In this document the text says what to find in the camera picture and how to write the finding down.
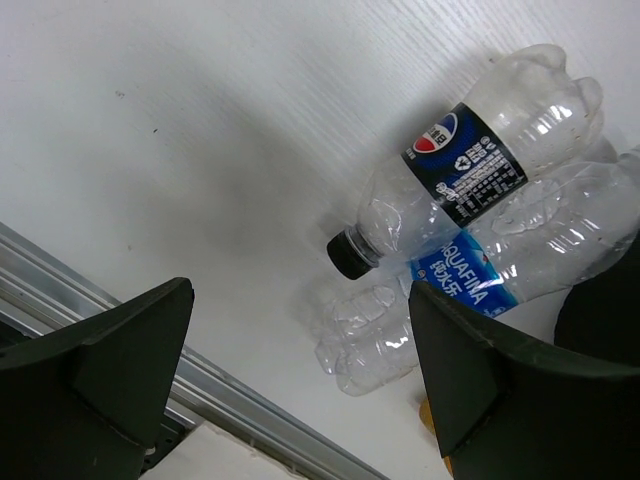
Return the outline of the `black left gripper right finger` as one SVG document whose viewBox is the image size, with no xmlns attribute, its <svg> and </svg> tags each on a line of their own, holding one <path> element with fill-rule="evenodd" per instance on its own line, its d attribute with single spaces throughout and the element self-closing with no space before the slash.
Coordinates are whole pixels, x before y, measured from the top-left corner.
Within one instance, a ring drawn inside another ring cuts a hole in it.
<svg viewBox="0 0 640 480">
<path fill-rule="evenodd" d="M 457 479 L 635 479 L 639 371 L 542 342 L 412 285 L 440 453 Z"/>
</svg>

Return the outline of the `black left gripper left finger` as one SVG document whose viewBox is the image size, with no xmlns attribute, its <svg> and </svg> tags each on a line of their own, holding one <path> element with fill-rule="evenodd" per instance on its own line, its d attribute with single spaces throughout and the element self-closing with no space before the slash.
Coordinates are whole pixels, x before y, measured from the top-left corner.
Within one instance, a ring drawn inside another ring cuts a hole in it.
<svg viewBox="0 0 640 480">
<path fill-rule="evenodd" d="M 176 277 L 2 349 L 2 478 L 138 478 L 160 433 L 192 309 L 192 284 Z"/>
</svg>

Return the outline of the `blue label Aquafina bottle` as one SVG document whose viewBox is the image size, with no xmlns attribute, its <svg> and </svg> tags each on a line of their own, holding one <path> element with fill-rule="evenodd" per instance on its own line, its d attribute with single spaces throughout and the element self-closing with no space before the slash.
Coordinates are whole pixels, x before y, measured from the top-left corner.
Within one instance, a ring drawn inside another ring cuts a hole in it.
<svg viewBox="0 0 640 480">
<path fill-rule="evenodd" d="M 413 282 L 495 318 L 605 271 L 638 228 L 638 150 L 590 151 L 391 278 L 330 302 L 316 358 L 342 392 L 368 394 L 418 363 L 408 307 Z"/>
</svg>

